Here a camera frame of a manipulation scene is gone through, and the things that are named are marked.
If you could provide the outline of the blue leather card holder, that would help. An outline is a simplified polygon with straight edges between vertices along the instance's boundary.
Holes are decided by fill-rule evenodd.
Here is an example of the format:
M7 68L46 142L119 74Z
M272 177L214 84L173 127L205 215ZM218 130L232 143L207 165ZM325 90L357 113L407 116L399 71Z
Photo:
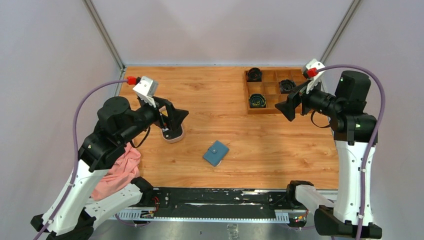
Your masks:
M229 152L229 148L222 142L216 140L203 154L203 159L213 167L217 167Z

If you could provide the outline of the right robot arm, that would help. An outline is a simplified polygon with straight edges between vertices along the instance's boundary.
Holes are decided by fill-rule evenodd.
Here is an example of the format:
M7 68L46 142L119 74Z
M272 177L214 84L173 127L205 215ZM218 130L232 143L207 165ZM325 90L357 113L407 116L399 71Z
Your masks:
M295 119L298 106L302 107L302 115L319 113L329 118L339 160L336 201L330 201L311 182L303 180L292 180L285 195L290 208L303 206L313 215L321 236L379 240L383 235L382 228L374 223L370 203L379 123L377 117L364 111L370 86L367 74L345 70L334 94L316 87L308 90L303 83L275 105L289 121Z

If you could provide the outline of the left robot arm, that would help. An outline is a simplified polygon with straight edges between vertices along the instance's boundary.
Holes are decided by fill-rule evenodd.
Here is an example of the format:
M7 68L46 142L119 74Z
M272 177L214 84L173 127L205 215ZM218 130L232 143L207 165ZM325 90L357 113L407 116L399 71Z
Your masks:
M153 201L153 186L142 177L133 178L116 193L89 204L100 180L125 153L125 148L151 125L172 131L180 130L187 110L177 109L167 99L155 97L154 106L142 103L132 110L122 96L109 98L97 112L93 133L77 151L77 169L50 209L31 219L32 227L47 233L50 240L87 240L106 220L121 210Z

